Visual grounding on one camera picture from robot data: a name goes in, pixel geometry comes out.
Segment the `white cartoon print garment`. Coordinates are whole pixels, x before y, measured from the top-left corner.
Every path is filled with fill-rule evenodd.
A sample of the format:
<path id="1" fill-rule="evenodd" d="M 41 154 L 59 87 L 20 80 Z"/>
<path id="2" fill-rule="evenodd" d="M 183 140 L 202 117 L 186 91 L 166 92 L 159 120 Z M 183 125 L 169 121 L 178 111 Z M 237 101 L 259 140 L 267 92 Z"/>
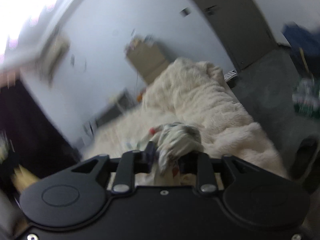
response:
<path id="1" fill-rule="evenodd" d="M 136 175 L 136 186 L 181 186 L 191 183 L 183 180 L 178 159 L 192 151 L 203 151 L 201 135 L 197 127 L 173 122 L 149 129 L 137 140 L 124 144 L 127 151 L 144 152 L 143 160 L 151 167 L 149 173 Z"/>

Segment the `dark folding desk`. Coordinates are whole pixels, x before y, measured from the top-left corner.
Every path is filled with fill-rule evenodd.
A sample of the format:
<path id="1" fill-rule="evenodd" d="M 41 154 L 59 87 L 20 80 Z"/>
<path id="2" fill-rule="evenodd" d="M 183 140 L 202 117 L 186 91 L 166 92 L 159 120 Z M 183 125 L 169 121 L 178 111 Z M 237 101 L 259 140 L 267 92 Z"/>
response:
<path id="1" fill-rule="evenodd" d="M 89 137 L 92 137 L 99 127 L 123 115 L 134 105 L 135 104 L 132 101 L 131 94 L 127 89 L 124 89 L 119 94 L 114 96 L 111 99 L 111 102 L 109 102 L 106 107 L 104 107 L 96 115 L 91 117 L 87 122 L 83 124 L 82 127 L 85 134 Z"/>

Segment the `orange object on floor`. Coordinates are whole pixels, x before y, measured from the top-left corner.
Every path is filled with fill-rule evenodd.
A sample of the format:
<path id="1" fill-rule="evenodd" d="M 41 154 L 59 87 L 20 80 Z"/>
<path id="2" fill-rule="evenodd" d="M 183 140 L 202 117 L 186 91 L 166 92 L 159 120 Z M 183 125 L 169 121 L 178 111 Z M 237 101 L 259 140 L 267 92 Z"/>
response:
<path id="1" fill-rule="evenodd" d="M 145 92 L 142 91 L 142 92 L 140 92 L 140 93 L 137 95 L 136 100 L 137 100 L 138 103 L 141 103 L 141 102 L 142 102 L 144 93 L 145 93 Z"/>

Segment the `cream fluffy blanket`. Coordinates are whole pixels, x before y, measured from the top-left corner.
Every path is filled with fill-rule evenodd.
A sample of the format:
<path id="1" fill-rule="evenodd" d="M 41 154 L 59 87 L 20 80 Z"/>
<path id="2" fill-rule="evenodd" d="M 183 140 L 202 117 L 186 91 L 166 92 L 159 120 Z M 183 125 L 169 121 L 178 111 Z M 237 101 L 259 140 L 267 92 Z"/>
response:
<path id="1" fill-rule="evenodd" d="M 203 152 L 212 158 L 232 154 L 287 178 L 273 143 L 227 86 L 222 70 L 184 58 L 176 59 L 157 77 L 138 106 L 100 127 L 82 158 L 119 158 L 127 151 L 126 142 L 173 122 L 197 127 Z"/>

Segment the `brown cardboard box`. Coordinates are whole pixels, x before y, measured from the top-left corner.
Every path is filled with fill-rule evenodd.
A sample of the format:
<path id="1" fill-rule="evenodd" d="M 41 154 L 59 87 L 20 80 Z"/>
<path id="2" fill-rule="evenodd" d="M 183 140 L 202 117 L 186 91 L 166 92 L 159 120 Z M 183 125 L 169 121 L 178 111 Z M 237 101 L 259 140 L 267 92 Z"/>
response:
<path id="1" fill-rule="evenodd" d="M 126 45 L 125 54 L 129 63 L 148 85 L 153 83 L 170 64 L 151 36 L 134 36 Z"/>

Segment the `black curtain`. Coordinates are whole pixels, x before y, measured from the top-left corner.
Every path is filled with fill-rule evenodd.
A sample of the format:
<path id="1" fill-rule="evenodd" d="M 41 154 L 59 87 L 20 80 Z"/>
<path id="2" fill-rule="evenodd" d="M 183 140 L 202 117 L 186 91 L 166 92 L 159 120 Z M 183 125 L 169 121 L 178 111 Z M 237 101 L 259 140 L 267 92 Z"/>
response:
<path id="1" fill-rule="evenodd" d="M 17 196 L 11 181 L 15 168 L 22 166 L 42 179 L 80 160 L 20 80 L 1 88 L 1 134 L 10 146 L 7 159 L 1 162 L 1 190 L 9 199 Z"/>

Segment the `grey door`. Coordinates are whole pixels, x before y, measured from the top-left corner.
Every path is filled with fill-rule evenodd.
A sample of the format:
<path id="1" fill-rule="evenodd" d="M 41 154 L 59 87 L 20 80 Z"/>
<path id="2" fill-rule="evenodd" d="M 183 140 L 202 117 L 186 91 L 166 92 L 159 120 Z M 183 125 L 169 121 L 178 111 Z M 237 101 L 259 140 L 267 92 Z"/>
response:
<path id="1" fill-rule="evenodd" d="M 193 0 L 223 44 L 236 70 L 243 70 L 276 48 L 253 0 Z"/>

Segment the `blue cloth on chair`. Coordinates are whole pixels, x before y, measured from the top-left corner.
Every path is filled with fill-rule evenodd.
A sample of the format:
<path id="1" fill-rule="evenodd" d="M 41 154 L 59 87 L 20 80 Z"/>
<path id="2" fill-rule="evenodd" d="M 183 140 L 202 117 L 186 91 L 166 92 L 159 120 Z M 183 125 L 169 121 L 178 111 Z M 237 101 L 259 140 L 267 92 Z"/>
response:
<path id="1" fill-rule="evenodd" d="M 319 30 L 308 31 L 289 23 L 284 25 L 282 33 L 290 45 L 290 57 L 299 74 L 319 79 Z"/>

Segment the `white wall air conditioner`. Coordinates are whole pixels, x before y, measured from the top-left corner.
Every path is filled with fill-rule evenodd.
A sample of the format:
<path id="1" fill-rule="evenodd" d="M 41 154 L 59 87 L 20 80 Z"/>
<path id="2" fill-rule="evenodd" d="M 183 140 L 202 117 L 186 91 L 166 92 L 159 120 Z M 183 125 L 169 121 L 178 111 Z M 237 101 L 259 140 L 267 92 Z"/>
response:
<path id="1" fill-rule="evenodd" d="M 40 58 L 37 61 L 37 73 L 41 80 L 49 86 L 52 85 L 54 75 L 61 60 L 69 51 L 70 39 L 63 34 L 53 35 L 44 46 Z"/>

